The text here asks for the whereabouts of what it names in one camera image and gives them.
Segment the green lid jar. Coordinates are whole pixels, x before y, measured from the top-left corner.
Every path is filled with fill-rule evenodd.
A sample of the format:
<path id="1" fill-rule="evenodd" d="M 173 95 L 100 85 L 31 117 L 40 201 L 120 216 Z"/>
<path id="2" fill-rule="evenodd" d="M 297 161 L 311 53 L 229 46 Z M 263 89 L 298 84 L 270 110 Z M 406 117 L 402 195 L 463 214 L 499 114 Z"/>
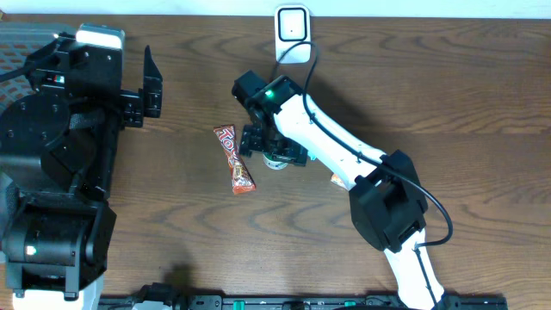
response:
<path id="1" fill-rule="evenodd" d="M 278 171 L 278 170 L 280 171 L 280 170 L 282 170 L 282 169 L 284 169 L 288 166 L 288 163 L 278 161 L 278 160 L 274 160 L 268 154 L 263 155 L 263 161 L 270 169 L 275 170 L 275 171 Z"/>

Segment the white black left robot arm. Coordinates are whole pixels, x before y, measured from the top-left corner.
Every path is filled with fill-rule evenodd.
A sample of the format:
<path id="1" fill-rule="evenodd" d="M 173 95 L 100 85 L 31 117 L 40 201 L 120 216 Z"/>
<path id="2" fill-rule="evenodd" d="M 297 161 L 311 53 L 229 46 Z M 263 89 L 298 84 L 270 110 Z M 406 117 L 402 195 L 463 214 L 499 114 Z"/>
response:
<path id="1" fill-rule="evenodd" d="M 121 87 L 125 34 L 82 26 L 59 33 L 3 81 L 32 93 L 1 116 L 8 178 L 1 234 L 16 309 L 96 309 L 116 215 L 110 208 L 118 138 L 161 114 L 163 79 L 150 53 L 143 85 Z"/>

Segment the orange candy bar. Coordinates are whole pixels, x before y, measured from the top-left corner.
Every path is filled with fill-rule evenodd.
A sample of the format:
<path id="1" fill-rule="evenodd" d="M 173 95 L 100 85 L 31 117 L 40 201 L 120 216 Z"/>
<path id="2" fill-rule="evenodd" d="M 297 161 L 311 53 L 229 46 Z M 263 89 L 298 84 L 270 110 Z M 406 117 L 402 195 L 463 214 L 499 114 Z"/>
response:
<path id="1" fill-rule="evenodd" d="M 239 195 L 256 190 L 256 184 L 246 165 L 238 153 L 235 126 L 222 125 L 214 128 L 214 134 L 219 140 L 227 157 L 227 163 L 232 176 L 232 192 Z"/>

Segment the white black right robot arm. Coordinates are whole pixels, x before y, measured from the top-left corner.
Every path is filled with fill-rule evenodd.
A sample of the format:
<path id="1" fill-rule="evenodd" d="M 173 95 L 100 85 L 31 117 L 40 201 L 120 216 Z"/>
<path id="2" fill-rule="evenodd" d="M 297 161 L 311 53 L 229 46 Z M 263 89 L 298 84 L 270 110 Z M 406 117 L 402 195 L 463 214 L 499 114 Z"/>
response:
<path id="1" fill-rule="evenodd" d="M 444 288 L 426 250 L 427 197 L 411 159 L 356 138 L 289 77 L 267 83 L 248 71 L 235 80 L 232 95 L 251 118 L 240 154 L 259 152 L 275 170 L 319 160 L 348 191 L 354 228 L 386 256 L 399 300 L 413 309 L 439 308 Z"/>

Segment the orange white tissue pack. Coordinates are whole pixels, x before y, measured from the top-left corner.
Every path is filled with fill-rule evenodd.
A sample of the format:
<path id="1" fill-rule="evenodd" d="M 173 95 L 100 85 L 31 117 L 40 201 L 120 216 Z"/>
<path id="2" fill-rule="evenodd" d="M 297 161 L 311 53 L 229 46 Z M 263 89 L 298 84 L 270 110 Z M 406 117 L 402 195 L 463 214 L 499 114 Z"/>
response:
<path id="1" fill-rule="evenodd" d="M 346 183 L 335 173 L 331 176 L 331 182 L 343 189 L 348 189 Z"/>

